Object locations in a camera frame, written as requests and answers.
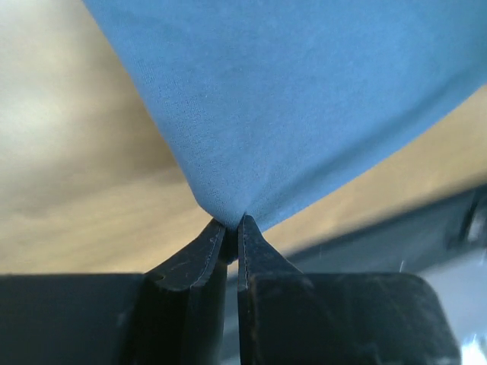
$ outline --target blue cloth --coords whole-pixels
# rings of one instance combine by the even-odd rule
[[[486,0],[85,0],[198,203],[271,227],[487,81]]]

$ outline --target light wood grain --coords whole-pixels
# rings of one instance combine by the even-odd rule
[[[196,204],[79,0],[0,11],[0,271],[144,271],[193,239]],[[487,90],[272,228],[289,252],[487,178]]]

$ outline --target wooden table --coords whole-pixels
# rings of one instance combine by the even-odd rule
[[[210,217],[80,0],[0,11],[0,271],[141,271]],[[487,178],[487,90],[266,233],[283,252]]]

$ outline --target black metal block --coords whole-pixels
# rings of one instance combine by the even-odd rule
[[[0,277],[0,363],[129,363],[132,314],[145,277]]]
[[[406,274],[256,275],[257,364],[460,365],[436,294]]]

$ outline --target wooden surface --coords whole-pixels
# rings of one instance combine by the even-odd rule
[[[0,11],[0,271],[141,271],[209,221],[79,0]],[[487,179],[487,90],[272,228],[283,252]]]

